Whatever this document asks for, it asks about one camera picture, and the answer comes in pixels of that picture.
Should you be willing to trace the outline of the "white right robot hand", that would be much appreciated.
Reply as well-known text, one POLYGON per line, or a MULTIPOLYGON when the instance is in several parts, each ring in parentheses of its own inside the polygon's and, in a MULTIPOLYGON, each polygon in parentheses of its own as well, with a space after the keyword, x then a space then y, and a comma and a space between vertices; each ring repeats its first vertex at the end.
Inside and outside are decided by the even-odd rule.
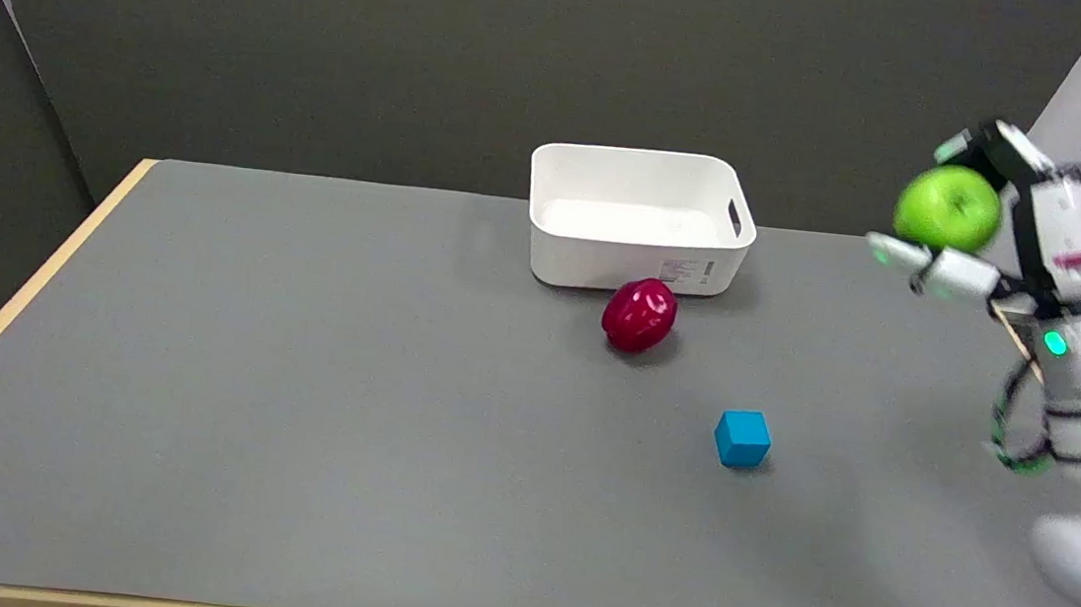
POLYGON ((1053 162, 1003 118, 958 131, 932 159, 896 199, 890 233, 867 237, 876 260, 906 269, 916 294, 1081 314, 1080 162, 1053 162))

